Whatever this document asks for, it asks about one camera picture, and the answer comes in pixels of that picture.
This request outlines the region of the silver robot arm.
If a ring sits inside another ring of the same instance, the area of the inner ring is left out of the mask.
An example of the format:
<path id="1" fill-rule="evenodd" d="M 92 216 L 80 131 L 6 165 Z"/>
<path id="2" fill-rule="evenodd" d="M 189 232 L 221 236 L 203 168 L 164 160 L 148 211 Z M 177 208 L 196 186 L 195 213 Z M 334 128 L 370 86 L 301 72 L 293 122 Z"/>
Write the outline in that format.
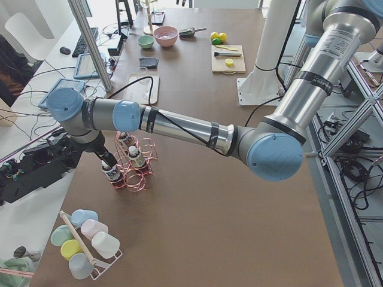
<path id="1" fill-rule="evenodd" d="M 257 127 L 222 126 L 129 100 L 82 97 L 71 88 L 52 92 L 47 108 L 74 141 L 103 150 L 105 130 L 144 130 L 220 150 L 257 176 L 281 181 L 303 161 L 303 135 L 358 48 L 382 26 L 381 1 L 311 1 L 307 40 L 314 46 L 276 110 Z"/>
<path id="2" fill-rule="evenodd" d="M 324 33 L 323 22 L 326 18 L 326 0 L 311 0 L 308 2 L 306 15 L 305 44 L 314 48 Z"/>

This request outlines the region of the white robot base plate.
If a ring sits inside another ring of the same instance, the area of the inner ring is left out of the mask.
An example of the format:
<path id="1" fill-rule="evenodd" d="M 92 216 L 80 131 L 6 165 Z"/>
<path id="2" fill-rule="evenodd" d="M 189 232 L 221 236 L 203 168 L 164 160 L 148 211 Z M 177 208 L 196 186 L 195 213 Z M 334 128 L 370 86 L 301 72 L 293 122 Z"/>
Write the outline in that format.
<path id="1" fill-rule="evenodd" d="M 241 106 L 259 106 L 261 103 L 275 99 L 267 105 L 278 105 L 277 97 L 281 96 L 281 84 L 273 77 L 266 80 L 255 78 L 238 78 L 236 80 L 238 101 Z"/>

